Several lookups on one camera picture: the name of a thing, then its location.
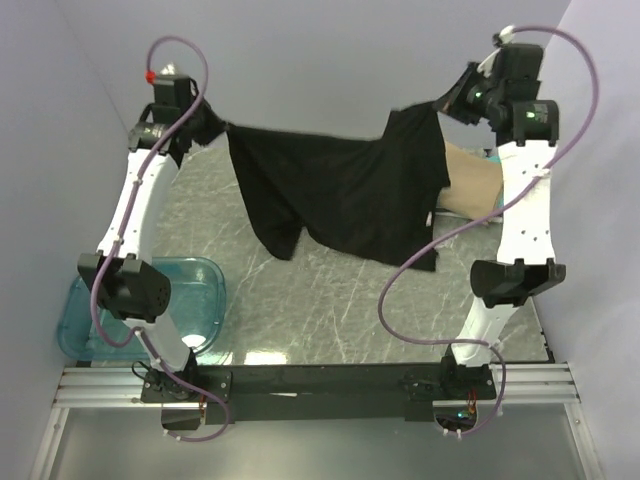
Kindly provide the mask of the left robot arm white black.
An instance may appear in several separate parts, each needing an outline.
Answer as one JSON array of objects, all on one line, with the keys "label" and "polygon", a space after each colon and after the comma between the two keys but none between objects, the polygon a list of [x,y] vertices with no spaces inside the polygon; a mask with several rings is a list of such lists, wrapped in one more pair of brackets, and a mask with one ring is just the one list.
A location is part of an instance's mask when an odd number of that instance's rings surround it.
[{"label": "left robot arm white black", "polygon": [[170,371],[164,389],[176,401],[193,399],[200,388],[187,368],[193,352],[169,314],[171,284],[151,264],[159,216],[169,188],[192,145],[224,132],[224,123],[204,100],[196,81],[184,74],[149,72],[148,104],[128,135],[127,168],[110,225],[95,252],[78,259],[90,291],[96,332],[110,346],[137,340],[153,368]]}]

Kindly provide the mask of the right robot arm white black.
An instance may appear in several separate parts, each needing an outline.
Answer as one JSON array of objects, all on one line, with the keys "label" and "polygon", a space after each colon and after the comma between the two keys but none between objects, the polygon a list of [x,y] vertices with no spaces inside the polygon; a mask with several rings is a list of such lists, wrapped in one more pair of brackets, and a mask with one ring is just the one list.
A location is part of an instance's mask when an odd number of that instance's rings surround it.
[{"label": "right robot arm white black", "polygon": [[473,303],[451,351],[457,364],[441,371],[444,395],[460,399],[474,386],[467,367],[490,363],[507,321],[529,298],[566,276],[550,233],[551,174],[559,139],[559,108],[538,99],[542,47],[499,47],[471,62],[454,86],[435,101],[439,112],[463,124],[488,121],[503,177],[502,234],[493,260],[472,264]]}]

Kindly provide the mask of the black t shirt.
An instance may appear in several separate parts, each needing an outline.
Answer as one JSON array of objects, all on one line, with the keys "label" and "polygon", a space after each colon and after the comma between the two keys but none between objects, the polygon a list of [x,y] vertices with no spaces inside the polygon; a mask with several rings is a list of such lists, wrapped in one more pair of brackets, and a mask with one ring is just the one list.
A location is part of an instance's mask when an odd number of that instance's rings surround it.
[{"label": "black t shirt", "polygon": [[213,119],[226,135],[251,227],[274,257],[294,256],[307,231],[319,244],[400,266],[433,239],[450,185],[445,141],[431,103],[388,116],[371,140],[267,130]]}]

